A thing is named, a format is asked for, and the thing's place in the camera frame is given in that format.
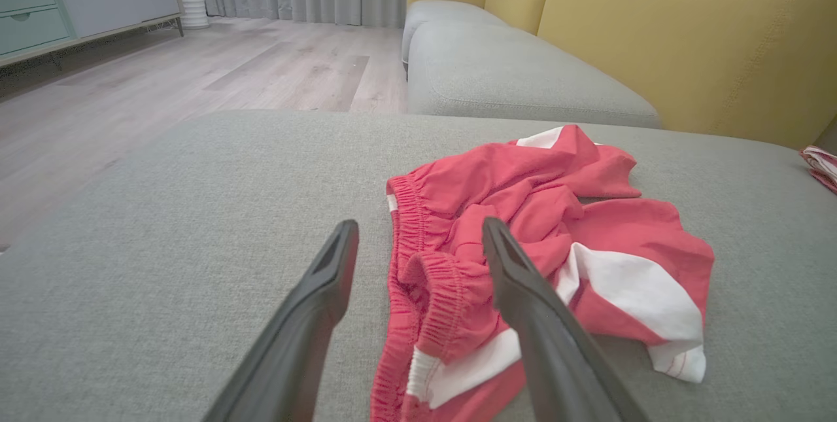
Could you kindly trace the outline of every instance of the gray sofa seat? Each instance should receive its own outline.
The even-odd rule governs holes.
[[[576,56],[511,26],[460,22],[419,26],[410,44],[407,109],[660,127],[651,104]]]
[[[407,67],[410,41],[419,26],[427,22],[463,22],[506,26],[499,17],[482,8],[458,1],[415,1],[407,9],[404,34],[401,36],[401,62]]]
[[[368,420],[388,322],[386,179],[556,123],[234,111],[131,154],[0,256],[0,420],[198,420],[338,221],[360,246],[317,420]],[[598,339],[652,420],[833,420],[837,196],[798,154],[582,125],[715,251],[701,384]],[[524,391],[497,420],[533,420]]]

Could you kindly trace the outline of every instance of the floor plank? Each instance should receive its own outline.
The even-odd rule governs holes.
[[[0,70],[0,244],[180,121],[226,109],[406,112],[400,29],[215,18]]]

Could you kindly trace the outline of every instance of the white ribbed planter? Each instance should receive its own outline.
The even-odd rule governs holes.
[[[183,29],[209,28],[207,2],[204,0],[181,0],[183,2]]]

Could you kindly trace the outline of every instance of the red fabric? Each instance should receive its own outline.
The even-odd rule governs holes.
[[[490,420],[520,391],[520,362],[430,410],[406,395],[413,348],[445,364],[508,329],[491,305],[492,285],[482,255],[482,222],[509,225],[532,262],[556,283],[570,246],[633,253],[663,266],[706,309],[711,249],[683,231],[675,208],[646,199],[582,205],[578,196],[636,198],[628,184],[636,165],[615,147],[595,145],[577,126],[565,126],[548,149],[481,145],[391,178],[394,246],[389,267],[388,335],[371,395],[373,420]],[[576,294],[571,308],[593,332],[662,343],[645,327],[594,293]]]

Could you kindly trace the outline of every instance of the yellow sofa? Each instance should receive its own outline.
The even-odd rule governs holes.
[[[484,8],[598,68],[664,129],[798,148],[837,114],[837,0],[442,1]]]

